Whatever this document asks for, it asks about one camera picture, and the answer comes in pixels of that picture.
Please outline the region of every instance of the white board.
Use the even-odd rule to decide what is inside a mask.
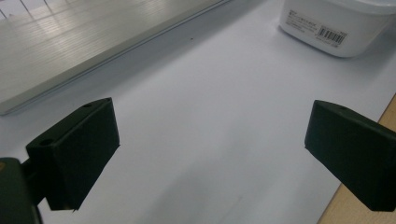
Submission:
[[[225,0],[74,0],[0,21],[0,114]]]

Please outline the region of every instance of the white tabletop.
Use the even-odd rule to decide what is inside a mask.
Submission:
[[[45,223],[316,223],[338,180],[304,149],[314,100],[378,120],[396,29],[338,59],[278,28],[283,1],[233,0],[0,117],[2,157],[112,97],[121,146],[80,210]]]

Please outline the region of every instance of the barcode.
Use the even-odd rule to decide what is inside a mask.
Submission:
[[[343,43],[344,39],[346,38],[347,34],[344,34],[342,32],[337,33],[333,30],[330,30],[322,26],[320,27],[318,36],[330,40],[335,44],[341,45],[341,43]]]

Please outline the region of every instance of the black clamp jaw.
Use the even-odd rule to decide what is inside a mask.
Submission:
[[[86,104],[27,145],[29,159],[0,159],[0,223],[42,223],[37,205],[78,210],[120,146],[111,98]]]
[[[396,133],[344,107],[315,101],[305,147],[372,211],[396,207]]]

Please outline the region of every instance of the white plastic container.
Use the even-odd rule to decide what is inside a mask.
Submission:
[[[396,0],[286,0],[280,27],[338,57],[354,57],[396,18]]]

